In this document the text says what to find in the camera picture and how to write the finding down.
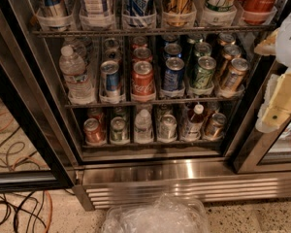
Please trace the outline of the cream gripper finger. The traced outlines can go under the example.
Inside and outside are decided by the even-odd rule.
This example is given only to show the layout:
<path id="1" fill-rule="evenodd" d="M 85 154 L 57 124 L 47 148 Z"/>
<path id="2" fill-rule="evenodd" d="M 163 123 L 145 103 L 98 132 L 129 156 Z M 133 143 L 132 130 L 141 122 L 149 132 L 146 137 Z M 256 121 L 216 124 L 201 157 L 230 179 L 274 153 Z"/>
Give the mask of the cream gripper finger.
<path id="1" fill-rule="evenodd" d="M 259 43 L 254 52 L 263 56 L 275 55 L 275 41 L 278 34 L 278 28 L 274 30 L 265 40 Z"/>
<path id="2" fill-rule="evenodd" d="M 279 129 L 291 117 L 291 69 L 282 75 L 271 74 L 255 128 L 262 133 Z"/>

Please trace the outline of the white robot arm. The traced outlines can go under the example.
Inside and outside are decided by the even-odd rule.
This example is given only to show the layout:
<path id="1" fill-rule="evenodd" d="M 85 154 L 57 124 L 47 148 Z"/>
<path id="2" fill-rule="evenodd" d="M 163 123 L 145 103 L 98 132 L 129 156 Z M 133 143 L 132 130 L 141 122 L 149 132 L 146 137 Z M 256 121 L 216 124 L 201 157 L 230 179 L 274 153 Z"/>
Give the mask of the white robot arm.
<path id="1" fill-rule="evenodd" d="M 255 53 L 274 55 L 287 67 L 282 75 L 271 75 L 264 94 L 255 128 L 262 133 L 277 130 L 291 117 L 291 13 L 271 35 L 258 44 Z"/>

